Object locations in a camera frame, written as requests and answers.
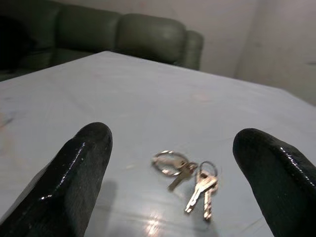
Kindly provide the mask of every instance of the key ring holder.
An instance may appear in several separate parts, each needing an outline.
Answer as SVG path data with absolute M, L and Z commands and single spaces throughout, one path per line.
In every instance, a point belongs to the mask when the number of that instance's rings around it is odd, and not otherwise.
M 179 161 L 173 162 L 171 159 L 161 157 L 161 156 L 165 156 L 165 155 L 178 157 Z M 156 170 L 158 170 L 162 174 L 169 176 L 169 177 L 174 177 L 174 176 L 178 176 L 180 174 L 179 169 L 182 166 L 184 166 L 185 164 L 187 164 L 188 162 L 189 162 L 189 159 L 185 155 L 183 155 L 179 152 L 163 151 L 163 152 L 160 152 L 154 156 L 153 166 L 156 168 Z M 161 167 L 159 164 L 174 166 L 173 169 L 178 170 L 178 171 L 172 171 L 168 168 Z
M 203 166 L 204 164 L 209 164 L 209 165 L 213 168 L 213 170 L 214 170 L 214 176 L 215 176 L 215 177 L 218 176 L 218 171 L 217 171 L 216 166 L 215 166 L 212 162 L 210 162 L 210 161 L 204 161 L 204 162 L 202 162 L 202 163 L 199 165 L 199 173 L 202 172 L 202 166 Z

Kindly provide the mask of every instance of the black rubber finger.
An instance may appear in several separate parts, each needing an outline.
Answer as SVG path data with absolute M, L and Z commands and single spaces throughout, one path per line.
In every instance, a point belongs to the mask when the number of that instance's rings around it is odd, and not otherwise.
M 253 128 L 236 135 L 233 153 L 273 234 L 315 236 L 315 166 L 295 147 Z
M 82 128 L 6 212 L 0 237 L 82 237 L 111 150 L 112 133 L 105 124 Z

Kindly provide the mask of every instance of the green sofa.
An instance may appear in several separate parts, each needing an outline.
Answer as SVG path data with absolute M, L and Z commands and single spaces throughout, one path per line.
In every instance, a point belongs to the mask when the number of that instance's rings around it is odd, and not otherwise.
M 105 50 L 199 69 L 203 37 L 175 20 L 47 0 L 8 0 L 0 14 L 23 23 L 36 42 L 15 72 L 0 72 L 0 81 Z

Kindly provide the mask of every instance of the white table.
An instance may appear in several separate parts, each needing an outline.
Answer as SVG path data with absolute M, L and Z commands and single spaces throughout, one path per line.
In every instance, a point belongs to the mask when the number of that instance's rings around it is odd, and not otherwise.
M 315 107 L 271 87 L 102 52 L 0 82 L 0 215 L 84 125 L 101 121 L 114 146 L 86 237 L 271 237 L 232 154 L 234 136 L 255 127 L 316 164 Z M 201 201 L 183 213 L 193 179 L 174 193 L 152 156 L 175 150 L 214 162 L 220 188 L 213 222 Z

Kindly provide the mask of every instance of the metal ring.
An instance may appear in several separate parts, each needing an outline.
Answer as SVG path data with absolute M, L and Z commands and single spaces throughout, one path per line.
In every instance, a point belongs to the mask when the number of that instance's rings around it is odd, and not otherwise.
M 210 162 L 210 161 L 204 161 L 204 162 L 202 162 L 202 163 L 199 165 L 199 171 L 200 171 L 200 172 L 202 171 L 202 166 L 203 166 L 203 164 L 209 164 L 209 165 L 211 165 L 211 166 L 213 167 L 213 169 L 214 169 L 215 177 L 218 176 L 218 171 L 217 171 L 216 166 L 215 166 L 212 162 Z
M 174 151 L 163 151 L 163 152 L 157 153 L 154 157 L 160 157 L 160 156 L 163 156 L 163 155 L 178 156 L 178 157 L 182 158 L 185 162 L 189 162 L 189 159 L 187 157 L 185 157 L 183 154 L 181 154 L 179 152 L 174 152 Z M 180 171 L 172 172 L 169 169 L 160 168 L 157 165 L 157 162 L 155 162 L 155 161 L 153 161 L 153 166 L 158 171 L 160 171 L 161 173 L 163 173 L 164 175 L 169 176 L 169 177 L 178 176 L 180 174 Z

